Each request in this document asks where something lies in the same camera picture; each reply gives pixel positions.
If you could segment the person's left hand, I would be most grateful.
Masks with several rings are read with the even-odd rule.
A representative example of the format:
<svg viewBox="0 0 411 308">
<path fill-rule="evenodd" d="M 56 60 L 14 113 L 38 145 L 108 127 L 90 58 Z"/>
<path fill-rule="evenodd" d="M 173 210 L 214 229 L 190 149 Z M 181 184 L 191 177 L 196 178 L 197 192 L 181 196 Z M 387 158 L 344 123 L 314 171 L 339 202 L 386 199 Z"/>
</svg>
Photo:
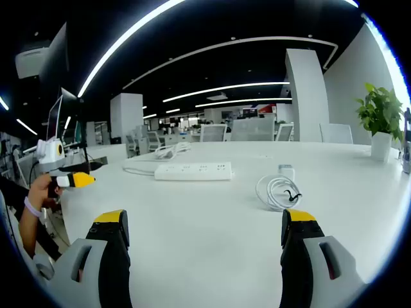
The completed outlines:
<svg viewBox="0 0 411 308">
<path fill-rule="evenodd" d="M 40 175 L 31 185 L 28 193 L 28 201 L 35 210 L 41 208 L 56 211 L 61 209 L 61 205 L 54 198 L 48 197 L 48 187 L 51 183 L 49 174 Z"/>
</svg>

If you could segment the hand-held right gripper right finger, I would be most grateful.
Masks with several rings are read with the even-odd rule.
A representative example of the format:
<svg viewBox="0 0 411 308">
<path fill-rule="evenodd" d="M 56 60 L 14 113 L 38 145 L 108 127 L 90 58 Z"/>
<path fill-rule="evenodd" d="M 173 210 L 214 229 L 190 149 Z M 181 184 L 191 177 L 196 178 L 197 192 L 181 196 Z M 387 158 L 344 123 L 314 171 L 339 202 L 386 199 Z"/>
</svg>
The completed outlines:
<svg viewBox="0 0 411 308">
<path fill-rule="evenodd" d="M 307 212 L 283 211 L 281 246 L 281 307 L 349 307 L 367 287 L 355 258 Z"/>
</svg>

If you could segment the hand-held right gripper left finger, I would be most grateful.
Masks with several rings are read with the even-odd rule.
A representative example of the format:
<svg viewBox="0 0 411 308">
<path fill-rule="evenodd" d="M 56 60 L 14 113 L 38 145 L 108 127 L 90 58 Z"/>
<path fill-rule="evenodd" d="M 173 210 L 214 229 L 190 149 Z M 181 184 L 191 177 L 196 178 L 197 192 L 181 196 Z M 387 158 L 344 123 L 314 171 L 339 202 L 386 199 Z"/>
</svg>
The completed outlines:
<svg viewBox="0 0 411 308">
<path fill-rule="evenodd" d="M 54 265 L 51 294 L 60 307 L 131 307 L 128 216 L 106 212 Z"/>
</svg>

